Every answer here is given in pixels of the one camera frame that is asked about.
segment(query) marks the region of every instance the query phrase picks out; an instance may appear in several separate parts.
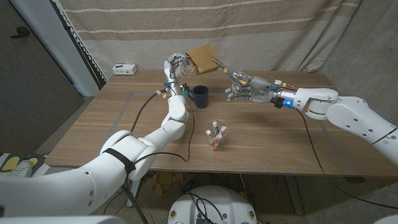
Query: white device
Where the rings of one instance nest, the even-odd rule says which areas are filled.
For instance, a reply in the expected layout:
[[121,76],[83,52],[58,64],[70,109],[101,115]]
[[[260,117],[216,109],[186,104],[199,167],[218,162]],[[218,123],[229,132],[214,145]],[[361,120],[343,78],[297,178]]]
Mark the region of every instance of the white device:
[[[168,100],[169,113],[159,129],[144,138],[135,138],[129,131],[119,131],[105,142],[97,158],[77,169],[31,178],[0,176],[0,207],[3,215],[30,217],[27,220],[1,218],[1,221],[14,223],[20,220],[21,223],[30,223],[32,217],[43,217],[36,218],[35,222],[54,222],[48,216],[88,215],[109,199],[123,185],[127,176],[130,180],[139,180],[150,169],[155,156],[136,161],[160,152],[184,132],[183,122],[189,114],[185,109],[183,86],[177,82],[179,69],[176,69],[184,57],[182,54],[173,54],[164,62],[165,85],[171,97]],[[239,82],[233,83],[228,92],[228,101],[248,99],[256,103],[273,102],[278,108],[294,107],[299,111],[306,108],[305,113],[310,118],[327,119],[363,138],[398,165],[397,127],[369,109],[364,100],[338,96],[335,90],[326,88],[299,88],[297,91],[275,88],[263,78],[250,77],[226,68],[220,62],[216,63],[223,66],[226,73],[228,71],[232,82]],[[192,193],[195,192],[200,197],[211,200],[222,215],[226,214],[225,220],[221,222],[220,219],[219,222],[218,213],[215,213],[212,206],[205,204],[208,217],[214,222],[256,222],[250,203],[229,189],[202,187]],[[195,216],[198,216],[193,201],[188,196],[184,195],[174,203],[170,214],[173,215],[172,211],[175,210],[176,216],[174,219],[169,216],[169,223],[193,223]]]
[[[204,200],[203,203],[201,200],[198,201],[197,205],[199,209],[203,213],[206,210],[207,217],[214,223],[257,224],[256,213],[254,212],[253,206],[244,197],[231,189],[207,185],[197,187],[190,192],[201,198],[208,199],[220,211],[223,217],[222,220],[212,204],[206,200]],[[194,195],[191,196],[188,193],[184,194],[174,202],[170,209],[168,224],[207,223],[193,202],[193,200],[198,200],[198,197]]]
[[112,68],[115,75],[134,75],[137,72],[136,64],[116,64]]

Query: table surface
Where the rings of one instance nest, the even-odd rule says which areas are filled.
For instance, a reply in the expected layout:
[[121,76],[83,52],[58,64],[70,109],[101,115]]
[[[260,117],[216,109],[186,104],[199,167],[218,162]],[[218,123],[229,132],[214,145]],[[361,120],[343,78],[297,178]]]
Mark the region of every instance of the table surface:
[[[248,72],[273,82],[283,80],[303,88],[334,88],[322,73]],[[95,158],[104,141],[119,130],[130,130],[136,115],[158,89],[163,89],[163,71],[138,71],[134,76],[114,75],[93,99],[66,135],[46,159],[53,167],[80,167]],[[251,101],[227,102],[224,90],[228,77],[222,72],[192,75],[179,79],[193,88],[209,88],[209,104],[198,109],[192,103],[195,117],[190,160],[188,163],[170,155],[158,155],[152,170],[182,172],[232,172],[247,174],[321,175],[303,120],[295,110],[277,109],[273,104]],[[156,96],[142,112],[135,137],[159,128],[167,114],[167,99]],[[398,167],[353,134],[328,121],[305,116],[315,150],[329,175],[361,177],[397,177]],[[229,127],[224,146],[211,151],[205,135],[205,123],[221,119]],[[188,141],[193,128],[192,116],[185,123],[185,134],[171,142],[164,152],[188,156]]]

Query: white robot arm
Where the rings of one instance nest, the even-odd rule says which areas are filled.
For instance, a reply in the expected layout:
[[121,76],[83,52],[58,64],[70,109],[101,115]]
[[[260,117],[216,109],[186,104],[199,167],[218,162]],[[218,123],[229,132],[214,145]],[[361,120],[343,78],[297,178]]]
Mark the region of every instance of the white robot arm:
[[397,127],[371,110],[361,98],[339,96],[328,88],[278,88],[267,80],[234,71],[220,61],[213,61],[224,70],[232,87],[226,90],[228,101],[251,100],[273,103],[275,107],[296,108],[313,119],[328,120],[337,127],[363,138],[398,166]]
[[139,180],[151,167],[155,156],[170,142],[179,139],[188,118],[183,91],[174,74],[177,59],[173,54],[165,61],[165,77],[171,97],[169,114],[161,127],[144,138],[130,131],[111,136],[100,155],[77,169],[33,178],[0,177],[0,206],[4,217],[88,215],[101,206],[126,177]]

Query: mug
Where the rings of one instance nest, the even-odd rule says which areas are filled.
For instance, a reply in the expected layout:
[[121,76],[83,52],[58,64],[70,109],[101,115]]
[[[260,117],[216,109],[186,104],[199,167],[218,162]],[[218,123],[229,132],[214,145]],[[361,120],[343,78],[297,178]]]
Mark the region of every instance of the mug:
[[195,106],[199,109],[203,109],[207,107],[209,101],[209,90],[207,87],[203,85],[198,85],[193,87],[192,90],[189,91],[192,93],[192,96],[189,95],[189,98],[195,102]]

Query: robot finger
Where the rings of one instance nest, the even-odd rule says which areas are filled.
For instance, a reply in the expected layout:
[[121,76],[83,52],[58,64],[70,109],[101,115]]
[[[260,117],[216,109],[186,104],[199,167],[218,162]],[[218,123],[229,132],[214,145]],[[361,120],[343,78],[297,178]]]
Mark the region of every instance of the robot finger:
[[230,93],[230,94],[228,94],[228,98],[235,98],[235,97],[240,97],[240,96],[250,96],[250,94],[249,94],[248,91],[243,91],[243,92],[240,93],[240,94],[237,94],[237,93]]
[[227,100],[229,102],[231,102],[231,101],[249,100],[249,99],[250,99],[249,96],[237,96],[237,97],[233,97],[233,98],[228,98]]

